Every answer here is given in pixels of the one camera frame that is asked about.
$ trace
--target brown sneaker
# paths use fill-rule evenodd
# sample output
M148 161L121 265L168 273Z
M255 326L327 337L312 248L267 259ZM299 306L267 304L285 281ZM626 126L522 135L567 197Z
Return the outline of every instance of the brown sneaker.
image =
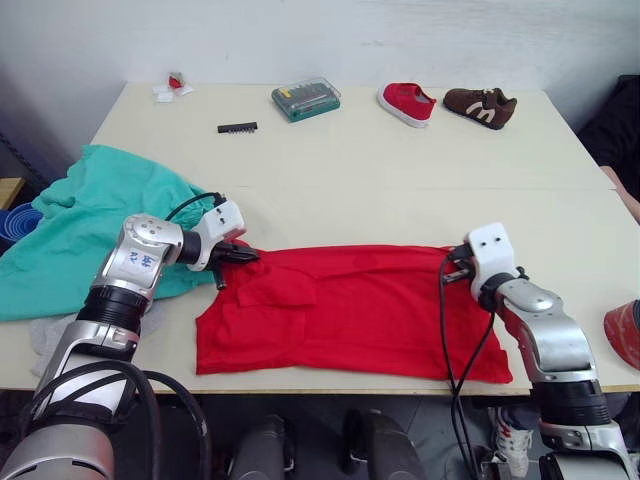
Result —
M443 103L452 112L469 117L485 127L500 130L509 121L518 100L507 98L499 88L467 90L454 88L444 96Z

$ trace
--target red shirt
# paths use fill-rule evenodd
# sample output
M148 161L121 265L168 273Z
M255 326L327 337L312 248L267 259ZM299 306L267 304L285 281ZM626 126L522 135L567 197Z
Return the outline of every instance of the red shirt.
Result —
M438 268L447 248L349 246L261 252L225 270L197 322L197 373L304 365L447 378ZM462 373L489 322L468 281L446 288L447 336ZM512 380L492 333L470 379Z

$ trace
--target red object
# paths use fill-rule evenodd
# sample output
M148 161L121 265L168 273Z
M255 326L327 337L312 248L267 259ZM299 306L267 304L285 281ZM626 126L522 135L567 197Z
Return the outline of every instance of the red object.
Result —
M169 75L169 86L173 89L184 87L181 75Z
M197 322L197 373L304 365L444 379L438 267L448 249L351 246L261 252L225 270L228 288ZM457 375L489 314L468 282L446 287ZM470 378L512 380L491 334Z
M608 312L604 332L618 355L640 370L640 300Z
M412 127L425 127L436 104L416 83L390 83L378 92L378 101Z

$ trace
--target red sneaker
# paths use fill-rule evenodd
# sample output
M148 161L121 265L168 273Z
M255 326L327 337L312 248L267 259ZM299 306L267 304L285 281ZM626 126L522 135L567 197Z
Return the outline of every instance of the red sneaker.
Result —
M604 333L616 353L640 370L640 300L607 313L604 316Z
M390 83L378 91L382 108L412 127L424 128L436 104L416 83Z

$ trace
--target shoe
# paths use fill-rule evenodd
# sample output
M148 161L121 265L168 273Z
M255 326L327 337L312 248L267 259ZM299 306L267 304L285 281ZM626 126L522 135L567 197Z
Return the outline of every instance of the shoe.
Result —
M640 300L607 313L604 317L604 333L616 353L640 370Z
M415 83L390 83L378 90L378 102L387 112L395 115L412 127L427 126L436 104Z
M529 455L533 430L518 430L502 417L502 408L492 409L495 448L507 459L511 476L524 478L529 471Z
M499 88L454 88L444 96L443 103L454 113L471 118L493 130L500 130L513 115L518 100L505 97Z

